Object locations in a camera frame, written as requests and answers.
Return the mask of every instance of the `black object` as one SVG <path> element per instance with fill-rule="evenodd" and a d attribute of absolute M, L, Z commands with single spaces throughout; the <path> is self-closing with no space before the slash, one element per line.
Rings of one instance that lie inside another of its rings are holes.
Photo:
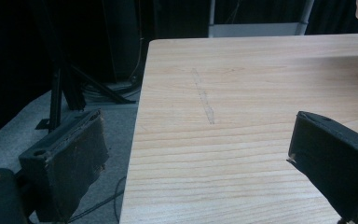
<path fill-rule="evenodd" d="M 26 224 L 21 196 L 11 170 L 0 169 L 0 224 Z"/>
<path fill-rule="evenodd" d="M 345 221 L 358 223 L 358 133 L 332 119 L 298 112 L 288 160 Z"/>
<path fill-rule="evenodd" d="M 107 159 L 99 110 L 70 119 L 23 152 L 23 176 L 40 198 L 39 220 L 68 221 Z"/>
<path fill-rule="evenodd" d="M 107 159 L 101 111 L 75 113 L 19 156 L 16 175 L 0 169 L 0 223 L 27 223 L 33 211 L 68 222 Z"/>

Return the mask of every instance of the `black tripod leg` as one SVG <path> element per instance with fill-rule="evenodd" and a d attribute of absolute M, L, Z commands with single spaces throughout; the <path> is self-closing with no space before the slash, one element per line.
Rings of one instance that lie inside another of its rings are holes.
<path fill-rule="evenodd" d="M 45 42 L 46 50 L 53 64 L 61 69 L 62 89 L 71 110 L 81 110 L 86 105 L 78 83 L 72 78 L 71 68 L 62 49 L 62 42 L 51 18 L 47 0 L 29 0 L 28 4 L 39 32 Z"/>
<path fill-rule="evenodd" d="M 61 122 L 61 104 L 62 104 L 62 75 L 61 69 L 54 71 L 53 82 L 51 87 L 51 105 L 50 105 L 50 122 L 48 132 L 51 133 Z"/>

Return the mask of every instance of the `wooden table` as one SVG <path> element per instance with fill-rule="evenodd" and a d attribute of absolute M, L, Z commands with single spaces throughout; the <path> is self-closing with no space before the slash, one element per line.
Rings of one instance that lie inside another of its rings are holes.
<path fill-rule="evenodd" d="M 121 223 L 337 223 L 286 161 L 299 110 L 358 132 L 358 35 L 151 42 Z"/>

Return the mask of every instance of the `metal stand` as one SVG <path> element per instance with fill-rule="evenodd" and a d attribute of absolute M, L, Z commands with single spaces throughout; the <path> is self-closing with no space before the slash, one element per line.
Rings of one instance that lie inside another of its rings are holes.
<path fill-rule="evenodd" d="M 48 55 L 54 65 L 54 75 L 51 92 L 50 118 L 43 119 L 36 129 L 55 130 L 60 125 L 61 120 L 61 99 L 62 91 L 71 110 L 84 109 L 86 102 L 79 85 L 79 79 L 88 82 L 101 92 L 101 94 L 109 97 L 117 104 L 131 104 L 129 101 L 119 94 L 111 91 L 97 80 L 87 75 L 77 66 L 69 63 L 69 59 L 62 47 L 62 42 L 57 34 L 53 19 L 49 12 L 47 0 L 29 0 L 29 6 L 34 19 L 45 42 Z"/>

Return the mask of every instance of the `pencil mark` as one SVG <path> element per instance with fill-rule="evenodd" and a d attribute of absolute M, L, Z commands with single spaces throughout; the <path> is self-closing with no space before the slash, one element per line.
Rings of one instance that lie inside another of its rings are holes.
<path fill-rule="evenodd" d="M 143 125 L 140 125 L 139 128 L 147 132 L 147 129 Z"/>
<path fill-rule="evenodd" d="M 199 96 L 200 96 L 202 105 L 204 107 L 206 117 L 208 118 L 208 121 L 210 124 L 214 124 L 213 109 L 209 105 L 208 95 L 206 93 L 206 90 L 203 89 L 201 86 L 201 83 L 202 83 L 201 76 L 200 76 L 199 72 L 197 71 L 197 69 L 195 69 L 195 68 L 193 68 L 191 70 L 191 73 L 193 75 L 194 83 L 196 84 L 197 90 L 199 91 Z"/>

